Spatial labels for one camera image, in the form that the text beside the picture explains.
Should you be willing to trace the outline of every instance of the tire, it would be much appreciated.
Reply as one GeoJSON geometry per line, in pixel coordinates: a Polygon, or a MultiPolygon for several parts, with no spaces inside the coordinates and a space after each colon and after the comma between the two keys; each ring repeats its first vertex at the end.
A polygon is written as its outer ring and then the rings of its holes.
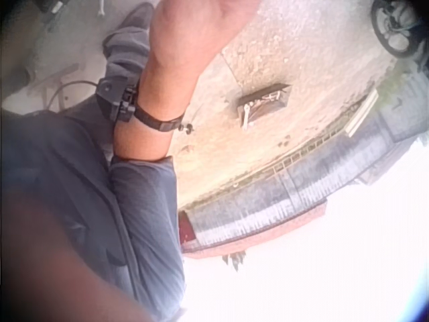
{"type": "Polygon", "coordinates": [[[373,24],[373,29],[375,32],[375,35],[377,36],[378,40],[380,41],[381,45],[393,56],[396,58],[409,58],[413,56],[418,49],[418,46],[420,44],[419,39],[417,39],[416,36],[411,34],[411,36],[408,39],[409,45],[405,50],[396,50],[395,48],[391,47],[389,45],[388,40],[386,40],[381,33],[378,25],[377,20],[377,13],[380,9],[384,8],[386,5],[386,2],[389,2],[387,0],[374,0],[372,8],[371,8],[371,22],[373,24]]]}

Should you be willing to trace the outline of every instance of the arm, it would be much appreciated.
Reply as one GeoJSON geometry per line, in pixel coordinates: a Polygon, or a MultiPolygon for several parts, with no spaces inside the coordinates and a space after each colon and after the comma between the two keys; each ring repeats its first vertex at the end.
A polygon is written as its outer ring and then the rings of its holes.
{"type": "MultiPolygon", "coordinates": [[[[151,53],[141,76],[139,105],[153,117],[181,116],[198,77],[253,17],[260,0],[163,0],[151,24],[151,53]]],[[[124,159],[164,158],[172,132],[153,130],[132,118],[115,127],[115,154],[124,159]]]]}

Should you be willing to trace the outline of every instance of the shoe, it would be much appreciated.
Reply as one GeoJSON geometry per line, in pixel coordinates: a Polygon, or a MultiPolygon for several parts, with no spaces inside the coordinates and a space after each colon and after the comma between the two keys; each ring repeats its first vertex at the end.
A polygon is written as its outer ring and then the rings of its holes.
{"type": "Polygon", "coordinates": [[[149,2],[143,2],[131,11],[119,26],[119,29],[125,27],[137,27],[148,30],[155,8],[149,2]]]}

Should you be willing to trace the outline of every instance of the pavement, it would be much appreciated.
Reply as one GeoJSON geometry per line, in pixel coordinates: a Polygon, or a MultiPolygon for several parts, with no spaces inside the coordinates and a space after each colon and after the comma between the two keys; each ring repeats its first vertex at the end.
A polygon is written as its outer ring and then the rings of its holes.
{"type": "MultiPolygon", "coordinates": [[[[105,0],[106,16],[98,17],[97,0],[71,0],[34,45],[29,64],[36,80],[78,64],[63,83],[97,82],[105,71],[101,40],[136,3],[105,0]]],[[[192,121],[195,132],[174,135],[170,153],[180,207],[317,136],[381,81],[395,60],[373,33],[371,4],[372,0],[263,1],[255,19],[201,76],[184,119],[192,121]],[[287,108],[243,131],[235,101],[274,83],[292,85],[287,108]]],[[[49,97],[54,90],[49,89],[49,97]]],[[[67,107],[92,93],[87,85],[68,87],[67,107]]],[[[27,113],[42,109],[42,98],[24,89],[3,106],[27,113]]]]}

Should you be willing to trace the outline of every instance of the cable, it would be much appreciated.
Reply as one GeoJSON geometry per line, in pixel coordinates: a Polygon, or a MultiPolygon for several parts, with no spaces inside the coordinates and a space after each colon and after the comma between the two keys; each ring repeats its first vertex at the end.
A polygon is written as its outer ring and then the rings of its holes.
{"type": "Polygon", "coordinates": [[[92,85],[92,86],[97,87],[97,84],[96,84],[96,83],[91,82],[91,81],[89,81],[89,80],[75,80],[75,81],[72,81],[72,82],[69,82],[69,83],[63,84],[63,85],[61,85],[61,86],[56,90],[56,92],[54,93],[54,95],[52,95],[52,98],[51,98],[51,100],[49,101],[48,105],[46,106],[46,109],[47,109],[47,110],[49,110],[49,109],[51,108],[51,105],[52,105],[52,103],[54,102],[54,99],[55,99],[56,95],[58,95],[58,93],[59,93],[60,91],[62,91],[62,89],[64,89],[65,87],[67,87],[67,86],[69,86],[69,85],[75,85],[75,84],[88,84],[88,85],[92,85]]]}

